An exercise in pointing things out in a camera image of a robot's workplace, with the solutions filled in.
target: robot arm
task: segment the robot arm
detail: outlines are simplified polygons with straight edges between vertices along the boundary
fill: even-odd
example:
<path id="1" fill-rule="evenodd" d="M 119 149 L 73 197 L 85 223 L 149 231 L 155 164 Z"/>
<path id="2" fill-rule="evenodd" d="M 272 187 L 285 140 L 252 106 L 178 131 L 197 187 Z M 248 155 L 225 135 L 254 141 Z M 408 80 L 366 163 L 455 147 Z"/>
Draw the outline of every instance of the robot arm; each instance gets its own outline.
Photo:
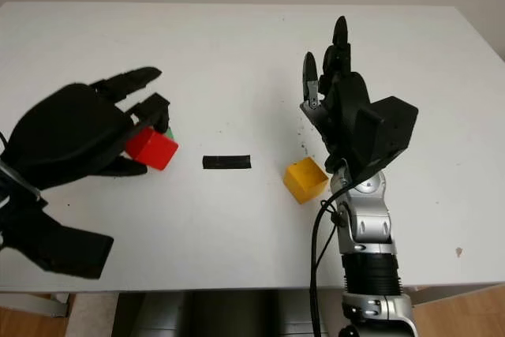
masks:
<path id="1" fill-rule="evenodd" d="M 23 116 L 0 156 L 0 249 L 16 249 L 44 270 L 100 277 L 114 239 L 61 225 L 43 212 L 47 202 L 39 190 L 88 175 L 146 173 L 144 164 L 121 154 L 150 125 L 166 132 L 169 102 L 153 94 L 126 112 L 115 103 L 160 74 L 144 67 L 69 84 Z"/>
<path id="2" fill-rule="evenodd" d="M 398 277 L 391 219 L 383 201 L 386 181 L 380 171 L 408 147 L 417 108 L 394 96 L 370 103 L 363 78 L 350 70 L 347 36 L 346 19 L 340 17 L 320 78 L 314 57 L 307 53 L 300 105 L 326 144 L 330 156 L 325 167 L 334 174 L 330 200 L 336 202 L 336 212 L 331 221 L 337 227 L 346 273 L 342 307 L 351 322 L 340 336 L 417 337 L 410 299 Z M 320 331 L 314 235 L 330 200 L 316 217 L 312 235 L 311 313 L 316 337 Z"/>

